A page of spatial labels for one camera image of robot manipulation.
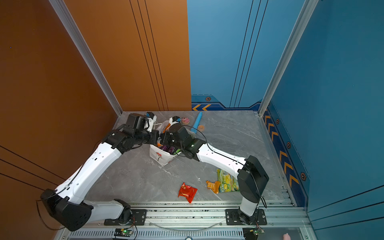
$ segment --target white paper bag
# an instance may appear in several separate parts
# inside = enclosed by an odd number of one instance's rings
[[[160,124],[156,130],[158,130],[159,133],[162,133],[168,124],[169,124],[169,120],[166,120],[162,124]],[[161,166],[167,165],[170,161],[172,161],[175,157],[177,157],[177,155],[173,155],[173,154],[170,154],[169,152],[163,151],[154,145],[149,146],[149,156],[153,158]]]

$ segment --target black line stripe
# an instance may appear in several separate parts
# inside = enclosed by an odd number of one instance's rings
[[[13,179],[13,180],[16,180],[16,181],[19,181],[19,182],[25,183],[26,185],[29,185],[29,186],[32,186],[32,187],[35,187],[35,188],[37,188],[37,189],[40,189],[40,190],[43,190],[43,191],[44,191],[44,189],[42,189],[42,188],[39,188],[39,187],[36,187],[36,186],[34,186],[34,185],[32,185],[32,184],[29,184],[29,183],[23,182],[23,181],[21,181],[21,180],[18,180],[18,179],[16,179],[16,178],[10,177],[10,176],[8,176],[8,175],[5,175],[5,174],[3,174],[3,173],[0,173],[0,174],[1,174],[1,175],[3,175],[3,176],[9,177],[9,178],[11,178],[11,179]]]
[[[316,210],[319,210],[319,209],[322,209],[323,207],[328,207],[329,205],[332,205],[332,204],[335,204],[335,203],[338,203],[338,202],[341,202],[341,201],[344,201],[344,200],[347,200],[347,199],[350,199],[350,198],[356,197],[356,196],[358,196],[358,195],[361,195],[361,194],[364,194],[364,193],[367,193],[367,192],[370,192],[370,191],[373,191],[373,190],[379,189],[379,188],[381,188],[381,187],[384,187],[384,185],[381,185],[381,186],[378,186],[378,187],[372,188],[372,189],[370,189],[370,190],[367,190],[367,191],[365,191],[365,192],[361,192],[361,193],[359,193],[359,194],[356,194],[356,195],[353,195],[353,196],[350,196],[350,197],[347,197],[347,198],[341,199],[341,200],[339,200],[339,201],[336,201],[336,202],[333,202],[333,203],[331,203],[331,204],[328,204],[328,205],[325,205],[325,206],[322,206],[322,207],[319,207],[319,208],[313,209],[313,210],[309,211],[308,213],[310,213],[310,212],[313,212],[313,211],[316,211]]]
[[[147,62],[148,72],[149,72],[149,76],[150,76],[150,78],[151,78],[151,81],[152,81],[152,87],[153,87],[153,91],[155,92],[155,97],[156,97],[156,101],[157,101],[157,106],[159,107],[159,110],[161,110],[161,109],[160,109],[160,105],[159,105],[159,101],[158,101],[158,99],[157,99],[157,94],[156,94],[156,91],[155,91],[155,86],[153,85],[153,80],[152,80],[152,76],[151,76],[151,71],[149,70],[149,65],[148,65],[147,57],[146,57],[146,55],[145,55],[145,51],[144,51],[143,42],[141,41],[141,36],[140,36],[140,32],[139,32],[139,27],[137,26],[137,22],[136,22],[135,13],[133,12],[133,7],[132,7],[132,3],[131,3],[131,0],[129,0],[129,3],[130,3],[130,5],[131,5],[131,9],[132,9],[133,18],[135,19],[136,28],[137,28],[137,33],[139,34],[139,38],[140,38],[140,42],[141,42],[141,47],[143,48],[143,53],[144,53],[145,61]]]
[[[244,42],[245,42],[245,36],[247,35],[247,29],[248,29],[248,24],[249,24],[249,18],[251,17],[252,6],[253,6],[253,0],[252,0],[252,4],[251,4],[251,10],[249,11],[247,27],[245,28],[245,34],[244,34],[244,40],[243,40],[243,46],[241,47],[241,53],[240,53],[240,58],[239,58],[239,64],[237,65],[237,71],[236,71],[236,76],[235,76],[235,82],[234,82],[234,84],[233,84],[233,90],[232,90],[231,102],[229,103],[229,107],[231,107],[231,104],[232,104],[232,98],[233,98],[233,93],[234,93],[234,91],[235,91],[236,78],[237,78],[237,73],[238,73],[238,71],[239,71],[241,55],[243,54],[243,48],[244,48]]]
[[[139,6],[139,11],[140,11],[140,16],[141,16],[141,21],[143,22],[145,38],[147,39],[149,55],[151,56],[152,66],[153,66],[153,71],[155,72],[155,78],[156,78],[156,82],[157,82],[157,88],[159,89],[159,94],[160,94],[161,104],[163,105],[163,109],[165,110],[164,102],[163,102],[163,97],[161,96],[161,91],[160,91],[159,81],[157,80],[157,74],[156,74],[155,64],[153,63],[153,58],[152,58],[152,53],[151,53],[151,47],[149,46],[149,41],[148,41],[147,31],[145,30],[145,25],[144,25],[143,15],[141,14],[141,9],[140,9],[139,0],[137,0],[137,5]]]
[[[345,211],[345,212],[341,212],[339,214],[344,214],[344,213],[347,213],[347,212],[352,212],[352,211],[355,211],[355,210],[359,210],[359,209],[363,209],[363,208],[366,208],[366,207],[375,206],[375,205],[382,204],[382,203],[384,203],[384,201],[383,202],[378,202],[378,203],[375,203],[375,204],[371,204],[371,205],[367,205],[367,206],[364,206],[364,207],[359,207],[359,208],[356,208],[356,209],[348,210],[348,211]],[[326,217],[322,217],[322,218],[319,218],[319,219],[311,220],[311,222],[317,221],[317,220],[320,220],[320,219],[325,219],[327,217],[333,217],[333,216],[336,216],[336,215],[339,215],[339,214],[333,214],[331,216],[326,216]]]
[[[260,4],[261,4],[261,0],[259,2],[259,7],[257,8],[257,13],[256,13],[256,18],[255,18],[255,23],[253,24],[253,29],[252,29],[252,34],[251,34],[251,39],[249,40],[249,45],[248,45],[248,50],[247,50],[247,55],[245,56],[245,61],[244,61],[244,66],[243,66],[243,71],[241,73],[241,77],[240,77],[240,82],[239,82],[239,87],[237,88],[237,94],[236,94],[236,99],[235,99],[235,105],[236,105],[236,101],[237,101],[237,96],[239,94],[239,89],[240,89],[240,85],[241,85],[241,79],[243,78],[243,74],[244,74],[244,68],[245,68],[245,64],[247,63],[247,58],[248,58],[248,52],[249,52],[249,47],[251,46],[251,42],[252,42],[252,36],[253,36],[253,31],[255,30],[255,25],[256,25],[256,20],[257,20],[257,16],[259,15],[259,9],[260,9]]]
[[[3,160],[3,159],[1,159],[1,158],[0,158],[0,160],[3,161],[3,162],[5,162],[5,163],[8,163],[9,165],[12,165],[12,166],[14,166],[14,167],[17,167],[18,169],[23,170],[24,172],[27,172],[27,173],[29,173],[29,174],[32,174],[32,175],[38,177],[38,178],[41,178],[41,179],[43,179],[43,180],[46,180],[45,178],[42,178],[42,177],[40,177],[40,176],[38,176],[38,175],[36,175],[36,174],[33,174],[33,173],[31,173],[31,172],[29,172],[29,171],[27,171],[27,170],[25,170],[25,169],[22,169],[21,167],[18,167],[18,166],[16,166],[16,165],[13,165],[12,163],[7,162],[7,161],[5,161],[5,160]],[[58,186],[58,184],[56,184],[56,183],[54,183],[54,182],[51,182],[51,181],[49,181],[49,180],[46,180],[46,181],[47,181],[47,182],[50,182],[50,183],[52,183],[52,184],[54,184],[55,186]]]
[[[323,228],[314,229],[314,231],[322,230],[322,229],[327,229],[327,228],[331,228],[331,227],[345,226],[345,225],[354,224],[354,223],[368,222],[368,221],[377,220],[377,219],[382,219],[382,218],[384,218],[384,217],[376,217],[376,218],[371,218],[371,219],[362,220],[362,221],[357,221],[357,222],[350,222],[350,223],[345,223],[345,224],[340,224],[340,225],[335,225],[335,226],[330,226],[330,227],[323,227]]]
[[[262,24],[263,24],[263,20],[264,20],[264,15],[265,15],[265,10],[266,10],[266,7],[268,6],[268,1],[269,1],[269,0],[267,0],[266,5],[265,5],[265,9],[264,9],[264,14],[263,14],[262,22],[260,23],[260,28],[259,28],[259,32],[257,33],[257,38],[256,38],[255,46],[253,47],[253,53],[252,53],[251,61],[250,61],[249,66],[248,66],[247,75],[245,76],[243,90],[241,91],[241,95],[240,95],[240,99],[239,99],[239,104],[237,105],[238,107],[240,106],[240,101],[241,101],[241,97],[243,96],[245,83],[247,82],[247,77],[248,77],[248,73],[249,73],[249,68],[251,67],[253,54],[255,53],[256,43],[257,43],[257,40],[259,39],[260,29],[262,28]]]
[[[28,162],[32,163],[33,165],[36,165],[36,166],[38,166],[39,168],[41,168],[41,169],[44,169],[44,170],[46,170],[47,172],[49,172],[49,173],[52,173],[53,175],[55,175],[55,176],[57,176],[57,177],[59,177],[59,178],[61,178],[61,179],[63,179],[63,180],[66,180],[65,178],[63,178],[63,177],[60,177],[60,176],[59,176],[59,175],[57,175],[57,174],[54,174],[53,172],[51,172],[51,171],[49,171],[49,170],[47,170],[47,169],[45,169],[45,168],[43,168],[43,167],[41,167],[41,166],[37,165],[36,163],[29,161],[29,160],[28,160],[28,159],[26,159],[25,157],[22,157],[22,156],[20,156],[19,154],[15,153],[15,152],[12,152],[12,151],[11,151],[11,150],[9,150],[8,148],[5,148],[5,147],[3,147],[3,146],[1,146],[1,145],[0,145],[0,147],[2,147],[3,149],[5,149],[5,150],[7,150],[7,151],[9,151],[9,152],[11,152],[11,153],[13,153],[14,155],[16,155],[16,156],[18,156],[18,157],[21,157],[22,159],[24,159],[24,160],[26,160],[26,161],[28,161]]]
[[[155,46],[155,54],[156,54],[156,59],[157,59],[157,65],[159,66],[159,72],[160,72],[161,84],[163,85],[164,97],[165,97],[165,99],[166,99],[167,110],[169,111],[169,108],[168,108],[168,101],[167,101],[167,95],[166,95],[166,90],[165,90],[165,88],[164,88],[164,83],[163,83],[163,77],[162,77],[162,75],[161,75],[161,69],[160,69],[159,58],[158,58],[158,56],[157,56],[157,51],[156,51],[155,39],[154,39],[154,37],[153,37],[151,21],[150,21],[150,19],[149,19],[148,8],[147,8],[147,1],[144,0],[144,2],[145,2],[145,8],[146,8],[146,10],[147,10],[147,16],[148,16],[148,21],[149,21],[149,27],[150,27],[150,29],[151,29],[153,45]]]

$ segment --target yellow snack bag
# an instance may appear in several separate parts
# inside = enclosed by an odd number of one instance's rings
[[[217,180],[220,182],[219,192],[239,191],[237,179],[226,171],[217,169]]]

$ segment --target aluminum frame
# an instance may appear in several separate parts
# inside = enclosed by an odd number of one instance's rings
[[[279,169],[280,179],[281,179],[282,184],[283,184],[282,187],[287,190],[287,192],[289,194],[289,197],[292,200],[293,206],[297,206],[296,200],[295,200],[295,198],[293,196],[291,187],[290,187],[290,185],[288,183],[288,180],[287,180],[287,178],[285,176],[284,170],[283,170],[283,168],[280,165],[280,160],[279,160],[279,158],[278,158],[278,156],[276,154],[275,148],[273,146],[272,139],[269,137],[268,129],[267,129],[266,125],[263,122],[263,118],[257,116],[257,123],[259,124],[259,128],[260,129],[264,129],[264,130],[261,131],[261,133],[262,133],[262,136],[263,136],[263,140],[265,142],[265,147],[266,147],[266,150],[268,152],[268,155],[272,158],[273,162],[276,164],[277,169]]]
[[[143,206],[146,206],[147,209],[147,218],[144,226],[137,226],[137,230],[140,232],[169,232],[165,228],[178,228],[183,230],[182,233],[186,233],[189,230],[201,229],[215,226],[207,229],[206,231],[223,231],[228,232],[232,231],[234,228],[241,230],[244,226],[227,226],[225,224],[226,216],[225,209],[236,209],[239,204],[233,204],[230,202],[224,202],[221,207],[197,207],[193,204],[185,206],[185,204],[176,204],[176,203],[164,203],[157,202],[153,203],[142,203],[132,206],[132,209],[139,209]],[[263,229],[268,228],[299,228],[303,239],[316,240],[316,235],[312,229],[310,220],[304,210],[301,207],[268,207],[264,209],[265,216],[268,224],[262,226]],[[77,234],[71,233],[67,229],[62,229],[58,231],[55,237],[55,240],[71,238],[104,238],[111,235],[111,231],[115,228],[121,228],[120,225],[117,226],[104,226],[103,221],[96,221],[93,223],[88,223],[84,225],[78,231],[87,231],[87,234]],[[161,235],[151,235],[148,237],[140,237],[139,239],[158,239],[164,238],[163,233]],[[242,234],[237,235],[237,239],[243,239]]]
[[[120,117],[122,114],[122,108],[113,93],[111,87],[109,86],[107,79],[105,78],[103,72],[100,69],[96,59],[94,58],[90,48],[88,47],[83,35],[81,34],[79,28],[76,25],[76,22],[72,18],[71,13],[69,12],[65,2],[63,0],[49,0],[53,9],[55,10],[60,21],[64,25],[68,34],[72,38],[73,43],[76,45],[84,61],[91,70],[93,76],[95,77],[97,83],[100,85],[103,93],[107,97],[109,103],[111,104],[113,110],[116,112],[117,116]]]
[[[313,11],[318,1],[319,0],[306,0],[304,2],[303,7],[301,8],[299,17],[296,20],[296,23],[292,29],[291,35],[287,41],[287,44],[285,45],[283,54],[281,55],[280,61],[277,64],[276,70],[272,76],[272,79],[268,85],[268,88],[266,89],[265,95],[260,104],[260,107],[258,110],[259,116],[264,115],[264,112],[269,102],[271,101],[277,86],[279,85],[280,79],[283,76],[289,61],[291,60],[293,52],[295,51],[296,46],[299,43],[305,28],[307,27],[307,24],[313,14]]]

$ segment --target blue wall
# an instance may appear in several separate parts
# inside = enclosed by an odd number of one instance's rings
[[[369,191],[384,184],[383,9],[320,0],[271,101],[310,178],[319,240],[367,239],[380,229],[363,229],[383,223],[384,187]]]
[[[192,95],[224,107],[260,101],[304,0],[188,0]]]

